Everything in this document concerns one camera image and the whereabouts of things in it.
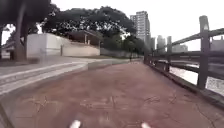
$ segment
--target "metal railing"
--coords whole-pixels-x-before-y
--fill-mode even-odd
[[[213,36],[218,36],[224,34],[224,28],[210,31],[207,16],[201,16],[200,20],[200,33],[194,34],[187,38],[172,42],[171,36],[167,38],[167,45],[158,48],[152,53],[145,55],[144,62],[152,67],[159,68],[164,72],[169,73],[170,67],[175,67],[179,69],[184,69],[198,73],[197,85],[199,90],[205,89],[206,81],[208,76],[224,80],[224,74],[219,72],[214,72],[209,70],[209,63],[219,62],[224,66],[224,52],[210,51],[210,38]],[[201,50],[200,51],[189,51],[181,53],[172,53],[172,47],[175,45],[180,45],[188,41],[200,39],[201,40]],[[160,50],[167,49],[165,53],[159,53]],[[181,60],[195,62],[199,65],[199,68],[192,67],[188,65],[183,65],[179,63],[174,63],[171,60]]]

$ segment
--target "paved path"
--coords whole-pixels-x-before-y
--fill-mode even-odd
[[[22,72],[37,68],[43,68],[52,65],[64,64],[64,63],[85,63],[95,61],[96,59],[85,59],[85,58],[71,58],[71,57],[60,57],[60,56],[49,56],[43,60],[40,60],[40,63],[30,64],[30,65],[21,65],[21,66],[10,66],[10,67],[0,67],[0,76],[12,74],[16,72]]]
[[[16,128],[223,128],[224,112],[137,62],[91,70],[2,99]]]

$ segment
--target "sky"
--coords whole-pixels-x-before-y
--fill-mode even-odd
[[[211,30],[224,28],[224,0],[52,0],[52,3],[61,10],[110,6],[128,17],[137,11],[147,11],[152,36],[172,36],[173,41],[198,33],[201,15],[208,16]],[[200,49],[200,41],[187,45],[190,50]]]

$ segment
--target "low wall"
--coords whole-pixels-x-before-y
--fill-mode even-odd
[[[85,44],[70,44],[62,46],[62,56],[67,57],[85,57],[85,56],[99,56],[99,48],[88,46]]]
[[[100,48],[100,55],[111,56],[111,57],[119,57],[119,58],[128,58],[130,57],[130,52],[125,51],[111,51],[105,48]],[[136,53],[132,53],[132,57],[138,57]]]

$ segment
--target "river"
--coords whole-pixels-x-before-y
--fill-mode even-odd
[[[188,82],[190,82],[192,84],[195,84],[195,85],[197,84],[198,74],[195,72],[178,69],[178,68],[173,68],[173,67],[170,69],[170,72],[172,74],[175,74],[175,75],[187,80]],[[207,83],[206,83],[206,88],[224,96],[224,80],[216,79],[213,77],[208,77]]]

